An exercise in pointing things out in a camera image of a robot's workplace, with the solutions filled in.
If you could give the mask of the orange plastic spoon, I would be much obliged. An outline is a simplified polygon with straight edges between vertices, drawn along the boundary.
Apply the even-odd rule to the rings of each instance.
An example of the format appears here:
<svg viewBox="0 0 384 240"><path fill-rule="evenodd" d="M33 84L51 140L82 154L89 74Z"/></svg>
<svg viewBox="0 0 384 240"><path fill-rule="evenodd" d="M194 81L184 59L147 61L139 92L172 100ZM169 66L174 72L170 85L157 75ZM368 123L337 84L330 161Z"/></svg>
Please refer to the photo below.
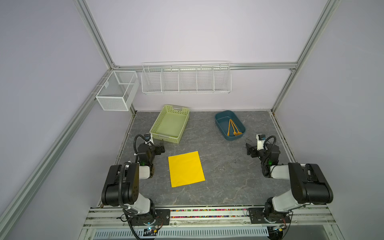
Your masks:
<svg viewBox="0 0 384 240"><path fill-rule="evenodd" d="M235 124L235 126L236 126L236 129L237 129L237 132L238 132L238 136L239 136L239 135L242 135L243 133L239 131L239 129L238 129L238 127L237 127L236 124Z"/></svg>

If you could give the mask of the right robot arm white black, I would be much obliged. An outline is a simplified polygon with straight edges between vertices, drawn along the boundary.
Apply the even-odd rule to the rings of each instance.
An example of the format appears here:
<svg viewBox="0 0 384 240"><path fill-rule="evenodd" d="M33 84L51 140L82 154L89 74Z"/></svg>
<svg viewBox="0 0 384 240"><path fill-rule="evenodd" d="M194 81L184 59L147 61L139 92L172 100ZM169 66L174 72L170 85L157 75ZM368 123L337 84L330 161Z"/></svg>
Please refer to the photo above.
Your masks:
<svg viewBox="0 0 384 240"><path fill-rule="evenodd" d="M285 193L267 199L261 217L267 223L285 221L295 209L307 205L325 205L334 199L333 191L317 164L279 163L280 148L276 136L257 135L255 146L246 143L247 155L261 163L265 178L287 180L290 189Z"/></svg>

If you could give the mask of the yellow paper napkin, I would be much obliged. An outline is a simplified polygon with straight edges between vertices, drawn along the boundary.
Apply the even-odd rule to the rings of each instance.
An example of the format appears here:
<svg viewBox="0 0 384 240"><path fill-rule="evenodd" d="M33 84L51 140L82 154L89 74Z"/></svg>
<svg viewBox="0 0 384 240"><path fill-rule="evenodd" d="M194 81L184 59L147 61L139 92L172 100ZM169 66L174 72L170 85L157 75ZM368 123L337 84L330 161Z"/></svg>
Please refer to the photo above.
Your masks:
<svg viewBox="0 0 384 240"><path fill-rule="evenodd" d="M168 161L172 188L206 180L198 151L170 156Z"/></svg>

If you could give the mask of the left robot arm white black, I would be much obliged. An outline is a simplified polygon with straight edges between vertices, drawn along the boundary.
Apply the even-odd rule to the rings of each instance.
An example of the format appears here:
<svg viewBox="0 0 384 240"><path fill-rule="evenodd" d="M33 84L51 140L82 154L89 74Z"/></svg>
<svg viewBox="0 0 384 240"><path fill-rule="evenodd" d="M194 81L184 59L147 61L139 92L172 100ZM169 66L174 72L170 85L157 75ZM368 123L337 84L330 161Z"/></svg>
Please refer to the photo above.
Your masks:
<svg viewBox="0 0 384 240"><path fill-rule="evenodd" d="M169 225L170 210L156 210L154 202L139 191L140 181L154 176L155 156L164 152L164 144L154 144L150 133L136 135L135 158L132 162L110 167L102 190L102 204L122 208L133 226Z"/></svg>

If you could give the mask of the orange plastic fork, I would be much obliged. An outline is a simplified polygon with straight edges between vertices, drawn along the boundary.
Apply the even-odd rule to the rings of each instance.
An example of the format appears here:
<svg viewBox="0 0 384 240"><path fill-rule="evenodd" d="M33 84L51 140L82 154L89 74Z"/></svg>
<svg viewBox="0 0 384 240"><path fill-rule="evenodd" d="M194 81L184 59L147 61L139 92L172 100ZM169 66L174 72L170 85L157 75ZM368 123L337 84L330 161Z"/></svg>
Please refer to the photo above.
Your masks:
<svg viewBox="0 0 384 240"><path fill-rule="evenodd" d="M232 119L230 119L230 123L231 123L231 125L232 125L233 130L234 130L234 136L237 136L237 135L238 135L238 132L237 132L236 126L235 126L235 124L234 124L234 122L233 122Z"/></svg>

